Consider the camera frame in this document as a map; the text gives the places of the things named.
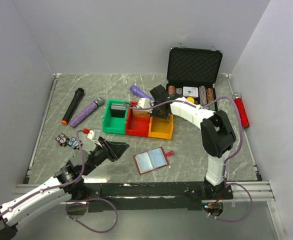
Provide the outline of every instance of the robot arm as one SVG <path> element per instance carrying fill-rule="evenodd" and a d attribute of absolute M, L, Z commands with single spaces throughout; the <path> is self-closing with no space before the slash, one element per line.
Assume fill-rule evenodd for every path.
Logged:
<path fill-rule="evenodd" d="M 129 145 L 124 142 L 111 142 L 99 137 L 96 147 L 90 153 L 83 151 L 86 162 L 83 175 L 88 175 L 106 159 L 112 162 L 117 161 L 128 149 Z M 0 205 L 0 240 L 10 240 L 17 234 L 17 225 L 21 225 L 51 209 L 52 207 L 69 200 L 84 199 L 86 188 L 84 179 L 81 177 L 73 184 L 65 187 L 55 187 L 70 183 L 77 179 L 82 170 L 82 159 L 80 152 L 77 152 L 60 171 L 50 177 L 45 183 L 27 194 L 7 203 Z M 21 200 L 25 200 L 17 207 L 13 207 Z"/>
<path fill-rule="evenodd" d="M 169 95 L 162 85 L 156 86 L 150 93 L 154 98 L 155 106 L 169 100 L 176 100 L 154 108 L 151 115 L 167 119 L 170 114 L 173 114 L 188 120 L 201 130 L 202 144 L 208 153 L 205 180 L 213 187 L 220 185 L 224 179 L 224 162 L 236 141 L 236 135 L 227 114 L 222 110 L 214 112 L 203 109 L 177 93 Z"/>

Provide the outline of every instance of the yellow ball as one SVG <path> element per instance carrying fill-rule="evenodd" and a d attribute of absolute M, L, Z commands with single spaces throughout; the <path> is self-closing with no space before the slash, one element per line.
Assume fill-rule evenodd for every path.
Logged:
<path fill-rule="evenodd" d="M 193 104 L 195 103 L 195 100 L 193 99 L 193 97 L 189 96 L 186 100 L 188 100 L 189 102 L 191 102 Z"/>

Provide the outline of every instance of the purple microphone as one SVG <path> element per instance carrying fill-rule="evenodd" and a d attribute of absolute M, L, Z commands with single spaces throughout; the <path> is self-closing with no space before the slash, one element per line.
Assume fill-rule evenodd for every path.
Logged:
<path fill-rule="evenodd" d="M 133 93 L 134 95 L 137 95 L 138 97 L 140 98 L 147 98 L 147 99 L 150 99 L 152 101 L 154 101 L 154 99 L 148 95 L 146 95 L 138 86 L 136 85 L 132 85 L 130 87 L 130 91 L 131 93 Z"/>
<path fill-rule="evenodd" d="M 84 119 L 87 118 L 91 113 L 93 113 L 99 106 L 105 103 L 103 97 L 97 97 L 93 102 L 89 104 L 82 112 L 80 112 L 74 119 L 72 119 L 69 125 L 72 128 L 75 128 L 79 125 Z"/>

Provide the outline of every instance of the marble surface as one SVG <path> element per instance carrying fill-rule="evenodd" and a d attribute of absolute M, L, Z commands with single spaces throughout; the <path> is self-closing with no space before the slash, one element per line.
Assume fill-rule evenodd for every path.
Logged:
<path fill-rule="evenodd" d="M 138 97 L 130 92 L 131 85 L 137 85 L 145 93 L 159 85 L 166 85 L 165 74 L 62 74 L 57 79 L 52 100 L 45 119 L 38 149 L 36 151 L 30 184 L 42 184 L 76 152 L 71 147 L 60 146 L 55 137 L 61 132 L 69 138 L 75 136 L 76 130 L 83 128 L 99 128 L 102 130 L 102 118 L 105 112 L 103 105 L 92 113 L 76 128 L 61 124 L 61 120 L 74 96 L 77 88 L 85 90 L 85 96 L 79 104 L 74 117 L 89 105 L 96 97 L 137 101 Z M 215 83 L 216 95 L 231 96 L 231 90 L 223 75 L 219 75 Z M 221 100 L 218 108 L 224 110 L 231 121 L 237 137 L 233 151 L 239 144 L 239 128 L 236 112 L 228 100 Z M 180 117 L 174 118 L 172 140 L 126 136 L 101 133 L 109 141 L 126 142 L 129 149 L 117 162 L 104 161 L 96 170 L 85 176 L 86 182 L 183 182 L 202 181 L 208 168 L 208 154 L 205 152 L 200 130 Z M 83 149 L 94 149 L 92 141 L 82 136 Z M 162 146 L 166 152 L 173 150 L 169 157 L 170 165 L 158 170 L 139 175 L 133 155 Z M 255 170 L 247 142 L 239 154 L 227 164 L 228 181 L 256 181 Z"/>

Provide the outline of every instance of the poker chip set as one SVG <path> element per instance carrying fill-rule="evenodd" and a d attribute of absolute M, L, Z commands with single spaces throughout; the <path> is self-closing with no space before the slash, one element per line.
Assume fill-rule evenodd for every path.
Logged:
<path fill-rule="evenodd" d="M 167 67 L 169 94 L 192 97 L 202 106 L 216 99 L 214 84 L 217 80 L 223 53 L 219 50 L 171 48 Z M 217 111 L 217 103 L 208 107 Z"/>
<path fill-rule="evenodd" d="M 206 88 L 205 86 L 200 86 L 199 88 L 197 88 L 184 86 L 175 88 L 175 86 L 170 85 L 168 86 L 167 91 L 170 95 L 177 93 L 183 95 L 186 98 L 192 97 L 194 99 L 194 103 L 200 104 L 201 106 L 207 105 L 216 99 L 214 89 L 212 87 Z M 209 106 L 207 109 L 215 111 L 216 106 L 213 104 Z"/>

